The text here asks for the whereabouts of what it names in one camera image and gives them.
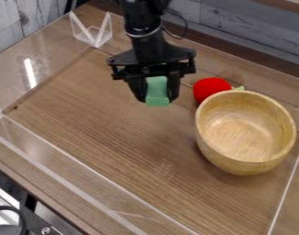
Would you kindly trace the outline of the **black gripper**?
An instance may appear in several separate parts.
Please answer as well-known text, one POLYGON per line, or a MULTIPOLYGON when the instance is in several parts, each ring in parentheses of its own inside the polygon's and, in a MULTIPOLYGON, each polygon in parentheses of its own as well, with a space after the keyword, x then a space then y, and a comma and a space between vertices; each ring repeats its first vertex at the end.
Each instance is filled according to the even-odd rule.
POLYGON ((179 97, 180 77, 196 72, 196 51, 191 48, 163 45, 163 56, 140 62, 135 50, 127 50, 107 60, 112 68, 112 79, 126 80, 130 90, 140 102, 146 102, 146 77, 167 76, 167 93, 172 102, 179 97))

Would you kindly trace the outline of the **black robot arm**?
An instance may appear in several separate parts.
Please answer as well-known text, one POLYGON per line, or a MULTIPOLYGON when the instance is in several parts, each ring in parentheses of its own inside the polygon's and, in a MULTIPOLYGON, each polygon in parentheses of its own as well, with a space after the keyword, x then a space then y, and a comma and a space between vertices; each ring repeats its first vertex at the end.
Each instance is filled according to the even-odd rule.
POLYGON ((162 16, 171 0, 118 0, 132 48, 108 59, 112 79, 124 80, 136 99, 166 106, 180 93, 180 80, 196 72, 196 51, 164 38, 162 16))

